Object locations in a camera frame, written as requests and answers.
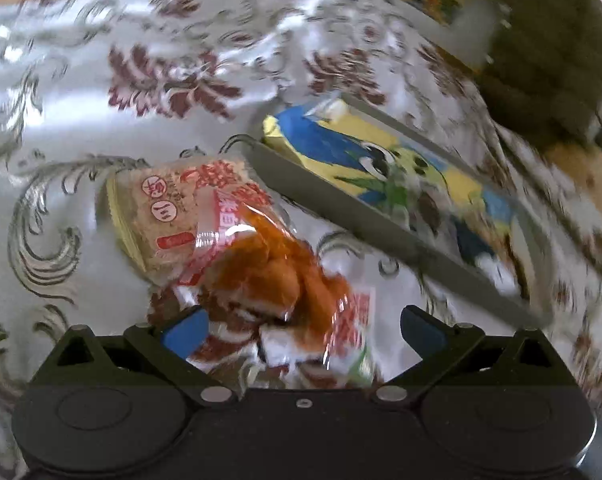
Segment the orange snack clear bag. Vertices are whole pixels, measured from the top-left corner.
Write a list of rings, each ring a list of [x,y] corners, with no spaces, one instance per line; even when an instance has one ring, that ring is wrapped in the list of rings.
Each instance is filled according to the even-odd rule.
[[[177,286],[183,301],[197,302],[209,316],[209,335],[187,361],[210,372],[244,358],[256,370],[278,373],[282,382],[299,374],[302,385],[318,388],[371,385],[378,376],[371,354],[374,289],[325,270],[272,207],[243,204],[239,214],[240,231],[199,281]],[[268,366],[262,325],[304,328],[325,344],[323,358]]]

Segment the rice cracker square packet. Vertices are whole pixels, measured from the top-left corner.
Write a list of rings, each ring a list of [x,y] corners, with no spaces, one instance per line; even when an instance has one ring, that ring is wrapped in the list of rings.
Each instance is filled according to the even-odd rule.
[[[123,252],[158,286],[194,285],[240,231],[240,206],[273,198],[241,156],[194,156],[118,172],[107,204]]]

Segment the dark blue stick packet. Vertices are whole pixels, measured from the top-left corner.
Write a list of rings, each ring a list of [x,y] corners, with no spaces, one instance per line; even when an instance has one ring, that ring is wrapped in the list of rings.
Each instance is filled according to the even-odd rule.
[[[495,270],[500,260],[493,248],[479,234],[472,231],[465,221],[454,219],[453,223],[461,259],[484,272]]]

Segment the small white paper packet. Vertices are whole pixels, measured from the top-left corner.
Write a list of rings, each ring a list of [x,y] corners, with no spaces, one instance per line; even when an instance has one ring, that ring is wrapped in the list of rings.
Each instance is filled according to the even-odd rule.
[[[271,367],[320,361],[325,353],[325,344],[302,327],[262,325],[259,338],[265,362]]]

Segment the grey tray with painted liner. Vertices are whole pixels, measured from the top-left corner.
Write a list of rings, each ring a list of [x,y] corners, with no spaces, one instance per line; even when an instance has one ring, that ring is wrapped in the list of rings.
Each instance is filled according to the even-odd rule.
[[[422,134],[343,93],[266,102],[246,133],[274,191],[510,325],[552,322],[547,237],[517,198]],[[495,270],[461,259],[454,219],[493,248]]]

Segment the floral satin bedspread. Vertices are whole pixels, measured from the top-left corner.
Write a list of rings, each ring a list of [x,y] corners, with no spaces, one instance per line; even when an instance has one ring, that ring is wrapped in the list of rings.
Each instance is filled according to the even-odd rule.
[[[116,170],[211,153],[274,98],[350,91],[522,201],[540,227],[534,313],[599,420],[602,213],[584,174],[507,126],[395,0],[24,0],[0,6],[0,479],[26,466],[10,415],[62,331],[111,335],[160,298],[118,251],[100,193]]]

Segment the olive quilted down jacket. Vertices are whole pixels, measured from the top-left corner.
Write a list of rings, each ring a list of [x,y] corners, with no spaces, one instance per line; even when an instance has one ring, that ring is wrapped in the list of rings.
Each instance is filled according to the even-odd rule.
[[[478,84],[491,116],[536,145],[602,130],[602,1],[499,0]]]

